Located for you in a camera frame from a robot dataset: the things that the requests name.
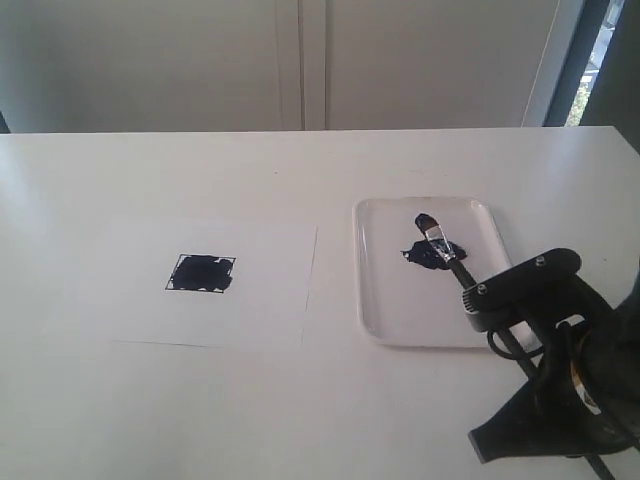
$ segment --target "black brush handle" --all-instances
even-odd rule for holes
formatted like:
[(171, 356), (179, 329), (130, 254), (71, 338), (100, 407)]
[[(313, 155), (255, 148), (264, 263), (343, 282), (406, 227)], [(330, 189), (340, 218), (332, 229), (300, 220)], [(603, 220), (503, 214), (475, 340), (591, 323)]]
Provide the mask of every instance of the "black brush handle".
[(458, 282), (460, 282), (460, 285), (462, 285), (462, 288), (464, 288), (465, 290), (467, 288), (473, 287), (476, 284), (476, 281), (473, 279), (471, 274), (466, 268), (464, 268), (462, 262), (457, 258), (452, 258), (451, 260), (449, 260), (447, 262), (447, 265), (458, 279)]

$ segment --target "paintbrush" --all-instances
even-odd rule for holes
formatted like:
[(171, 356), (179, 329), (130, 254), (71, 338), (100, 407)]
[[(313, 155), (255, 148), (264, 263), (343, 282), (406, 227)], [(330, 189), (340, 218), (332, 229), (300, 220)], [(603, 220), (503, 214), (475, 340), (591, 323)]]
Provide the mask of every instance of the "paintbrush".
[(471, 274), (456, 257), (453, 247), (447, 240), (444, 230), (431, 215), (421, 213), (416, 217), (416, 227), (422, 232), (424, 238), (429, 242), (438, 255), (444, 260), (447, 266), (458, 279), (464, 289), (471, 288), (476, 284)]

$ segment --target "drawn square outline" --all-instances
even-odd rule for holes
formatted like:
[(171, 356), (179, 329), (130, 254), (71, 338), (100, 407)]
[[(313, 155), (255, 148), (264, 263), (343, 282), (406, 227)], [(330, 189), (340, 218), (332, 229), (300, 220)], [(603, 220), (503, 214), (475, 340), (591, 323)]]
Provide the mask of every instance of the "drawn square outline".
[(233, 266), (236, 263), (236, 257), (220, 257), (218, 255), (201, 255), (201, 254), (197, 254), (197, 253), (181, 253), (180, 255), (178, 255), (178, 261), (176, 262), (175, 267), (173, 267), (173, 271), (171, 272), (171, 276), (169, 277), (169, 281), (167, 282), (167, 285), (164, 287), (165, 290), (168, 290), (168, 291), (171, 291), (171, 292), (224, 293), (224, 290), (220, 290), (220, 289), (215, 289), (215, 290), (211, 291), (211, 290), (205, 290), (204, 288), (199, 288), (198, 290), (188, 290), (188, 289), (184, 289), (184, 288), (173, 288), (173, 276), (175, 275), (176, 270), (178, 270), (178, 267), (180, 266), (180, 264), (187, 257), (215, 257), (218, 260), (229, 260), (231, 262), (231, 268), (229, 269), (228, 274), (231, 274), (231, 272), (233, 271)]

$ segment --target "paint palette tray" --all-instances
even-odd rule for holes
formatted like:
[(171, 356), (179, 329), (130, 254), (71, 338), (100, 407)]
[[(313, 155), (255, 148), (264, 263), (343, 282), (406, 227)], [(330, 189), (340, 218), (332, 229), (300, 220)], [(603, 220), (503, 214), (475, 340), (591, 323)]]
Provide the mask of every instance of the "paint palette tray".
[[(451, 272), (409, 263), (402, 251), (422, 240), (420, 213), (438, 220), (450, 241), (468, 253), (463, 261), (477, 281), (511, 266), (487, 206), (458, 197), (364, 200), (355, 208), (358, 313), (371, 337), (385, 345), (486, 348), (462, 307)], [(514, 327), (523, 344), (530, 330)]]

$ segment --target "cabinet door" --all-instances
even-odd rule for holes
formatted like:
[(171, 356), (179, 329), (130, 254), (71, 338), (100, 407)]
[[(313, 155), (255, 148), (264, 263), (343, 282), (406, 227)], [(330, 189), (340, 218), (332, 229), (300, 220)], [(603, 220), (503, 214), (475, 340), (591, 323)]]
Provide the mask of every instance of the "cabinet door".
[[(582, 2), (305, 3), (312, 5), (305, 6), (306, 10), (316, 10), (315, 14), (303, 10), (305, 30), (311, 24), (309, 28), (326, 32), (320, 40), (326, 45), (324, 57), (307, 53), (317, 49), (314, 39), (304, 35), (305, 73), (318, 64), (326, 68), (326, 82), (320, 86), (308, 86), (305, 77), (305, 109), (312, 117), (307, 124), (389, 129), (527, 123), (530, 99), (544, 110), (553, 93), (554, 75), (563, 61), (556, 52), (566, 51)], [(322, 8), (326, 9), (326, 25), (319, 25)], [(561, 24), (557, 17), (562, 17)], [(565, 33), (551, 35), (552, 27)], [(547, 47), (549, 39), (555, 42), (553, 48)], [(553, 58), (543, 62), (545, 49)], [(544, 79), (544, 85), (539, 84), (544, 91), (534, 92), (538, 77)], [(324, 111), (318, 107), (320, 93), (326, 93)]]
[(2, 17), (13, 131), (301, 128), (297, 0), (9, 0)]

